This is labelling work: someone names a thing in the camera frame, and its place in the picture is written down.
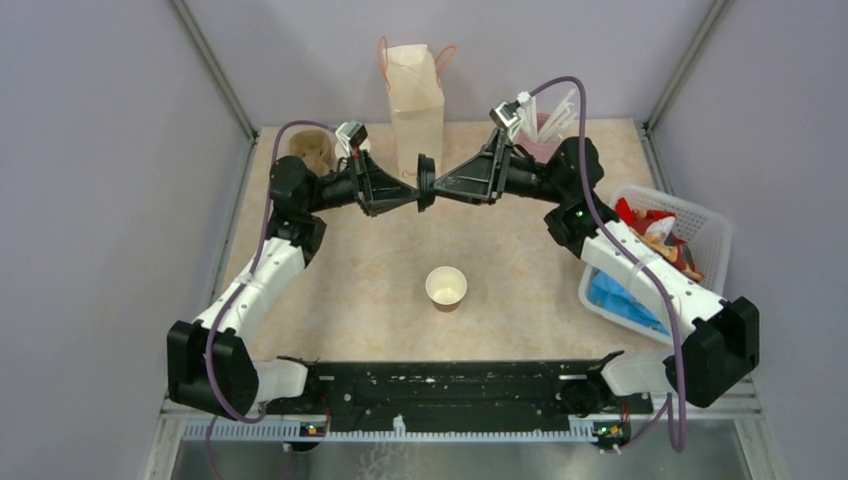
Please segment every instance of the white paper bag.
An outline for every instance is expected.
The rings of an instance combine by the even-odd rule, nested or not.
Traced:
[[[441,171],[445,96],[439,73],[455,52],[456,46],[450,45],[434,60],[427,45],[388,48],[386,37],[377,44],[377,60],[389,95],[398,175],[413,186],[417,186],[419,153],[435,160],[437,176]]]

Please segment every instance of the plastic basket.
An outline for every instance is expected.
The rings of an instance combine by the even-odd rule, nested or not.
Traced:
[[[692,202],[636,185],[621,186],[613,195],[610,205],[615,205],[620,198],[627,199],[630,207],[634,209],[674,212],[677,220],[674,222],[672,231],[674,235],[688,242],[692,256],[695,258],[695,265],[704,274],[701,286],[719,295],[722,294],[724,279],[727,275],[727,263],[730,260],[730,240],[733,234],[733,227],[726,218]],[[591,303],[588,293],[595,272],[595,268],[586,266],[578,290],[580,302],[589,311],[654,340],[671,345],[670,336]]]

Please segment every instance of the pink cup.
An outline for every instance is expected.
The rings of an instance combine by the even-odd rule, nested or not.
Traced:
[[[548,117],[550,117],[550,115],[547,113],[536,114],[536,124],[538,125],[539,130],[541,130],[545,125],[545,122],[548,121]],[[531,142],[530,139],[524,135],[524,132],[518,132],[518,137],[516,137],[515,143],[527,149],[527,151],[530,152],[530,155],[533,155],[533,157],[536,158],[537,162],[548,163],[548,160],[550,160],[554,155],[554,152],[556,152],[556,149],[559,148],[559,144],[562,143],[562,141],[557,138],[553,143]]]

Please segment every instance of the table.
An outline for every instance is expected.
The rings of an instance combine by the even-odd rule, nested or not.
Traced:
[[[367,125],[371,155],[396,172],[391,125]],[[446,123],[442,172],[479,151],[491,122]],[[262,130],[233,238],[226,284],[256,249],[277,128]],[[291,129],[281,142],[288,148]],[[590,120],[587,135],[606,176],[609,201],[624,183],[653,186],[635,124]],[[577,296],[585,264],[556,245],[543,217],[553,204],[505,196],[494,206],[438,198],[425,213],[409,204],[377,218],[357,205],[318,214],[324,242],[288,285],[250,343],[254,360],[439,361],[600,358],[665,348],[586,311]],[[451,265],[468,279],[459,308],[433,308],[424,279]]]

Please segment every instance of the beige tabletop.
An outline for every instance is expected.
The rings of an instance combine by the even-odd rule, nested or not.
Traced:
[[[396,172],[391,126],[367,128],[372,157]],[[492,128],[491,122],[447,123],[441,171],[479,151]],[[263,129],[256,148],[227,283],[256,248],[276,132]],[[597,186],[601,199],[608,201],[624,183],[652,186],[632,120],[591,120],[587,133],[606,171]],[[414,203],[377,218],[357,205],[321,212],[327,223],[321,249],[271,308],[250,342],[251,355],[529,360],[663,348],[583,308],[577,287],[585,264],[548,234],[543,217],[553,208],[505,196],[480,207],[437,198],[423,214]],[[460,269],[468,279],[466,298],[450,313],[433,308],[424,291],[427,274],[441,265]]]

